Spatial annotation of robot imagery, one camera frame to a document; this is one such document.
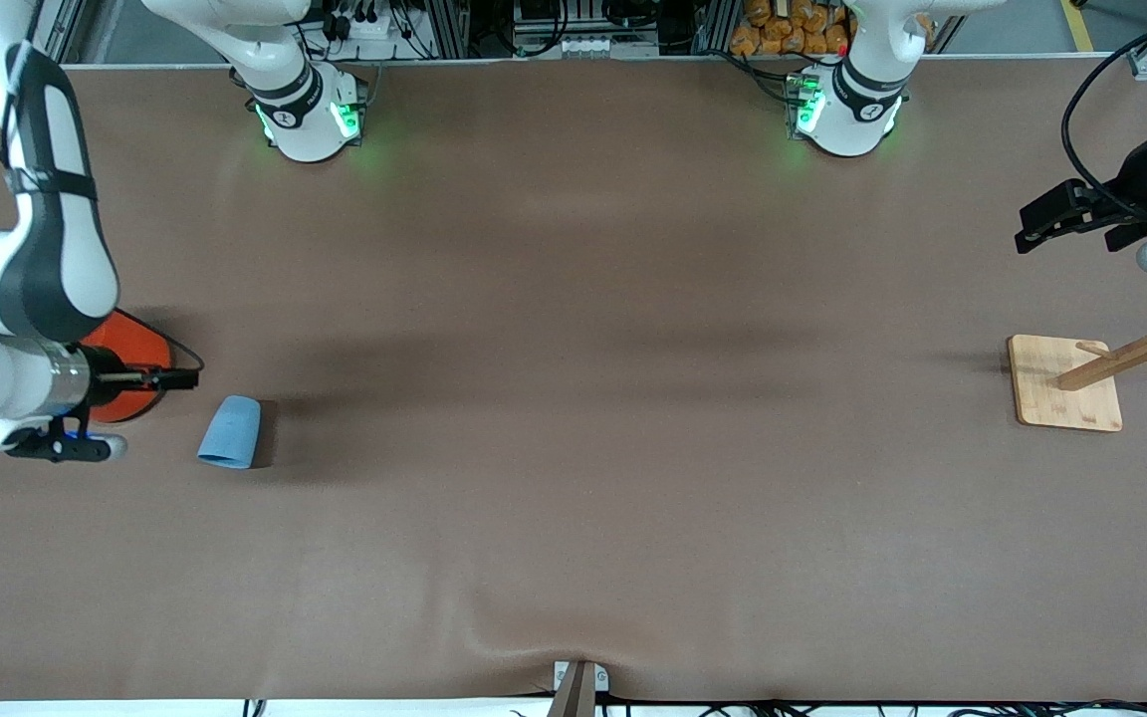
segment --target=table surface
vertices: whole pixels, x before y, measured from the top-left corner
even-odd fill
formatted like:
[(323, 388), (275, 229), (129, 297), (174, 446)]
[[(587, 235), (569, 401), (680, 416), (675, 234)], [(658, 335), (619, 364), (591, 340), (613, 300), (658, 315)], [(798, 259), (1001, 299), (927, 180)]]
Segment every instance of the table surface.
[[(1147, 333), (1129, 255), (1012, 248), (1092, 63), (923, 63), (859, 159), (725, 64), (395, 68), (314, 166), (223, 72), (75, 71), (123, 305), (209, 368), (123, 462), (0, 455), (0, 699), (1147, 699), (1147, 367), (1108, 436), (1002, 368)], [(1079, 114), (1109, 177), (1147, 85)], [(272, 467), (196, 462), (233, 393)]]

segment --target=wooden post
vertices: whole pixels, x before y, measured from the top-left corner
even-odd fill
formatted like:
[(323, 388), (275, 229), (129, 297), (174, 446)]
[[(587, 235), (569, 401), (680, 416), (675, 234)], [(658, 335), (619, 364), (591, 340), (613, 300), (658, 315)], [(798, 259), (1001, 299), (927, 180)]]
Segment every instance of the wooden post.
[(1095, 361), (1061, 374), (1056, 380), (1056, 387), (1060, 390), (1078, 390), (1147, 363), (1147, 336), (1130, 342), (1113, 353), (1111, 358), (1097, 358)]

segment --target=red-orange disc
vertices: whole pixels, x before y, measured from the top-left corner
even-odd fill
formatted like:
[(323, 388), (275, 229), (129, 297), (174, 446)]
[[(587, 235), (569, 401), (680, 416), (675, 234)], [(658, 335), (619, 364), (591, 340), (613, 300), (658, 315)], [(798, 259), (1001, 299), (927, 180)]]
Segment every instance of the red-orange disc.
[[(122, 313), (110, 313), (91, 336), (81, 341), (86, 345), (109, 349), (128, 366), (171, 366), (171, 345), (162, 336)], [(127, 390), (106, 405), (92, 408), (92, 421), (116, 423), (139, 416), (154, 407), (158, 395), (154, 391)]]

